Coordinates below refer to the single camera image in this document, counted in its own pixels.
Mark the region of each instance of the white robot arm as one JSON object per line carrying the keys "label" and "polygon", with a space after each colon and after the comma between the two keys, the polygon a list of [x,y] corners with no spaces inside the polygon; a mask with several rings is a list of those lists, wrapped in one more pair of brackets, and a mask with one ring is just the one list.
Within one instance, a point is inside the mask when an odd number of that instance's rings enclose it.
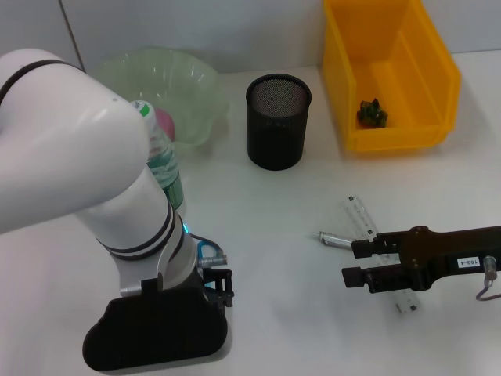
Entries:
{"label": "white robot arm", "polygon": [[[96,371],[213,360],[228,334],[232,272],[208,268],[225,256],[184,229],[149,149],[136,109],[78,68],[37,49],[0,58],[0,233],[74,213],[110,253],[123,298],[85,338]],[[197,264],[193,238],[218,257]]]}
{"label": "white robot arm", "polygon": [[[182,282],[195,245],[146,166],[148,135],[134,107],[37,49],[0,58],[0,86],[0,233],[75,213],[116,256],[122,295],[158,273],[164,288]],[[145,265],[121,262],[157,252]]]}

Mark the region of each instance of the translucent bowl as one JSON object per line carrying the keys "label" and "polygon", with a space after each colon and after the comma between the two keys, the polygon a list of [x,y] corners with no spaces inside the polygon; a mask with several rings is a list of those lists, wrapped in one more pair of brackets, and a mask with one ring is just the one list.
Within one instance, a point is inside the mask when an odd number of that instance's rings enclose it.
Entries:
{"label": "translucent bowl", "polygon": [[88,72],[128,101],[142,99],[171,115],[175,144],[195,146],[228,110],[218,73],[196,57],[162,48],[139,49]]}

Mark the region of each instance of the black mesh cup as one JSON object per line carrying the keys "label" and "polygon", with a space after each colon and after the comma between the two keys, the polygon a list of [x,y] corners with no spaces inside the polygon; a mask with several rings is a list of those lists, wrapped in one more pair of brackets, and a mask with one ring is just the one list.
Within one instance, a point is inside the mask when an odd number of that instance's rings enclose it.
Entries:
{"label": "black mesh cup", "polygon": [[285,170],[299,162],[312,93],[298,78],[268,74],[247,90],[247,153],[258,166]]}

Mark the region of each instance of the white ruler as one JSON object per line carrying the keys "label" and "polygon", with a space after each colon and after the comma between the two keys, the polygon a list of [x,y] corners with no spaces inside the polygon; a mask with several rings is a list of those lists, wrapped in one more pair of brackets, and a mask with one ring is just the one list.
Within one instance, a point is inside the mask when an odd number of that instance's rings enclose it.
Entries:
{"label": "white ruler", "polygon": [[[358,197],[350,196],[347,200],[342,201],[341,208],[357,240],[367,239],[372,241],[376,237],[377,228]],[[367,260],[371,262],[371,265],[367,267],[400,263],[398,254],[374,255]],[[421,307],[416,292],[412,290],[397,290],[388,294],[391,294],[395,307],[400,313],[411,313]]]}

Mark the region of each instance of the green toy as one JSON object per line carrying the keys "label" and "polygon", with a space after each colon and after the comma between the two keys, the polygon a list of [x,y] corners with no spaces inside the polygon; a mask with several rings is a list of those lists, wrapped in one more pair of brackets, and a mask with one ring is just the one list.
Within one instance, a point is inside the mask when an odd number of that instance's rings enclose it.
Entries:
{"label": "green toy", "polygon": [[362,125],[371,128],[386,128],[388,114],[381,109],[379,100],[372,102],[363,100],[360,103],[360,111],[357,111],[357,118]]}

